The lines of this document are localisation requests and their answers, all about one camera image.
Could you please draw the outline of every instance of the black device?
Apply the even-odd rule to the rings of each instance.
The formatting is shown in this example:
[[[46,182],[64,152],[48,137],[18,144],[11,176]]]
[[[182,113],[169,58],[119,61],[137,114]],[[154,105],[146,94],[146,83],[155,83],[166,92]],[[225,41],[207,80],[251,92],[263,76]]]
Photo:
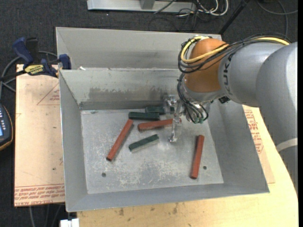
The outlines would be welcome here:
[[[13,125],[6,108],[0,103],[0,151],[13,141]]]

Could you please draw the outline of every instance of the yellow cable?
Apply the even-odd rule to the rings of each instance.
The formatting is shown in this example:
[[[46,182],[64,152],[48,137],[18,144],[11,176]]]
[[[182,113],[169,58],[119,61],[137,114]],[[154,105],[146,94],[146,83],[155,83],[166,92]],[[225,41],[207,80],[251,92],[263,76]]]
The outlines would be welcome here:
[[[228,44],[223,45],[223,46],[221,46],[220,48],[214,49],[213,51],[210,51],[210,52],[208,52],[208,53],[205,53],[205,54],[203,54],[203,55],[200,55],[200,56],[195,57],[195,58],[192,58],[192,59],[185,59],[185,58],[184,58],[185,51],[187,50],[187,48],[188,48],[193,42],[196,41],[196,39],[203,40],[203,39],[208,39],[208,38],[209,38],[209,37],[197,36],[197,37],[194,37],[193,39],[191,39],[189,42],[187,42],[187,44],[184,46],[184,48],[183,48],[183,50],[182,50],[182,52],[181,52],[181,60],[182,60],[183,62],[187,63],[187,64],[189,64],[189,63],[194,63],[194,62],[196,62],[196,61],[198,61],[198,60],[200,60],[200,59],[202,59],[202,58],[204,58],[204,57],[206,57],[206,56],[208,56],[208,55],[217,53],[217,52],[223,50],[226,46],[228,46]]]
[[[181,52],[181,60],[186,63],[186,64],[190,64],[190,63],[194,63],[196,61],[199,61],[200,59],[203,59],[204,57],[206,56],[209,56],[211,54],[214,54],[214,53],[217,53],[217,52],[220,52],[222,51],[226,46],[228,46],[228,44],[226,45],[222,45],[220,48],[217,48],[217,49],[214,49],[213,51],[210,51],[208,53],[205,53],[203,55],[200,55],[200,56],[197,56],[195,58],[192,58],[192,59],[185,59],[184,58],[184,54],[186,52],[186,50],[188,49],[188,47],[196,42],[197,40],[203,40],[203,39],[207,39],[209,37],[204,37],[204,36],[196,36],[194,38],[192,38],[190,41],[187,42],[187,44],[184,46],[182,52]],[[279,38],[274,38],[274,37],[263,37],[263,38],[257,38],[255,40],[270,40],[270,41],[276,41],[276,42],[279,42],[280,44],[284,44],[284,45],[289,45],[289,42],[283,40],[283,39],[279,39]]]
[[[272,41],[279,42],[280,44],[289,45],[289,42],[287,42],[283,39],[274,38],[274,37],[264,37],[264,38],[258,38],[256,40],[272,40]]]

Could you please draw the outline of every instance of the cardboard sheet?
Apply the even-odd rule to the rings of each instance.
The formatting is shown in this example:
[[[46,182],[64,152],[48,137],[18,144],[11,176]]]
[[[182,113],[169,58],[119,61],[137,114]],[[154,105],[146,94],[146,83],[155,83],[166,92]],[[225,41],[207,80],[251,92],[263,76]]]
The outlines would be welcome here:
[[[14,206],[64,202],[59,80],[17,77]]]

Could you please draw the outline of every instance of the orange object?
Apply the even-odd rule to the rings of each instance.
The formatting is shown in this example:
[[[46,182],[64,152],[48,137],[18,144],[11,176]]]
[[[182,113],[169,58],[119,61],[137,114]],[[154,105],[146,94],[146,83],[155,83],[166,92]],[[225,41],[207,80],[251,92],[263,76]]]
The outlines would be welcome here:
[[[147,123],[140,123],[138,124],[138,131],[146,131],[146,130],[153,130],[163,128],[165,126],[171,125],[173,119],[166,119],[166,120],[159,120]]]
[[[130,131],[132,125],[133,125],[133,120],[128,119],[124,128],[122,129],[121,133],[119,134],[117,140],[115,141],[114,145],[112,146],[109,154],[107,155],[106,160],[112,161],[114,159],[117,151],[119,150],[122,142],[126,138],[126,136],[127,136],[128,132]]]
[[[192,179],[197,179],[198,175],[199,175],[199,168],[200,168],[203,144],[204,144],[204,136],[199,135],[196,139],[194,159],[193,159],[192,169],[191,169],[191,173],[190,173],[190,178],[192,178]]]
[[[225,44],[224,41],[209,38],[209,39],[204,39],[201,41],[198,41],[191,54],[190,54],[190,59],[196,58],[200,55],[206,54],[210,51],[213,51],[214,49],[218,48],[220,45]],[[194,66],[199,63],[202,63],[206,59],[210,57],[206,56],[205,58],[191,63],[190,65]],[[210,61],[206,63],[201,69],[208,68],[206,70],[198,70],[193,73],[187,73],[185,74],[185,85],[192,91],[198,92],[198,93],[207,93],[207,92],[214,92],[218,91],[221,89],[220,84],[219,84],[219,79],[218,79],[218,70],[219,70],[219,65],[220,65],[220,59],[223,56],[220,56],[215,59],[216,63],[214,65],[213,61]]]

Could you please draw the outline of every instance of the yellow clamp label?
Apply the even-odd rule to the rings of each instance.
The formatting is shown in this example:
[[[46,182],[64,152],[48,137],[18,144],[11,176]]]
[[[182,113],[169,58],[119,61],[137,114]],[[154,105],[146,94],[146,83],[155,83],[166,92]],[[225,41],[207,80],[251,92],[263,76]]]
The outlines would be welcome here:
[[[26,67],[24,70],[27,73],[36,74],[43,71],[43,65],[41,64],[33,64]]]

